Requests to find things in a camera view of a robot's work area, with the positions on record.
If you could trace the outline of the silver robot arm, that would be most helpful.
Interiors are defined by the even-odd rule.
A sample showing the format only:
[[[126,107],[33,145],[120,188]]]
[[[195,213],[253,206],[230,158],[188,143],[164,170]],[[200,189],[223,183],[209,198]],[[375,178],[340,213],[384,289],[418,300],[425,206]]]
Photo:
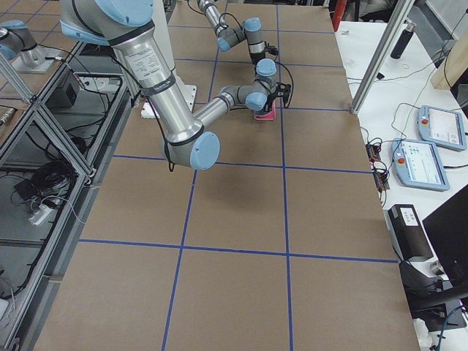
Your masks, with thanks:
[[[193,113],[177,85],[176,75],[154,38],[152,1],[61,1],[63,34],[81,42],[110,46],[122,57],[122,66],[160,117],[162,149],[170,165],[195,170],[212,167],[219,156],[217,135],[207,130],[238,106],[262,117],[273,110],[279,97],[290,101],[292,87],[279,82],[277,64],[266,57],[277,53],[262,36],[259,18],[247,18],[232,28],[214,1],[199,1],[200,12],[214,30],[216,43],[226,52],[243,41],[255,65],[250,85],[225,86],[206,106]]]
[[[267,53],[278,56],[279,50],[263,39],[263,26],[258,17],[247,18],[240,23],[234,15],[220,12],[215,1],[197,1],[197,6],[214,30],[221,52],[227,52],[246,41],[253,65],[265,59]]]

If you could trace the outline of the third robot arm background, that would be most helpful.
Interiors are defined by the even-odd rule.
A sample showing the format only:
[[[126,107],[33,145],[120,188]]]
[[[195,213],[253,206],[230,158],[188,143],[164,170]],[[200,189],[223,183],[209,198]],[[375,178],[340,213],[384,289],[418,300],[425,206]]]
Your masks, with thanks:
[[[46,73],[53,62],[61,61],[60,49],[39,46],[28,26],[21,20],[1,23],[1,55],[21,73]]]

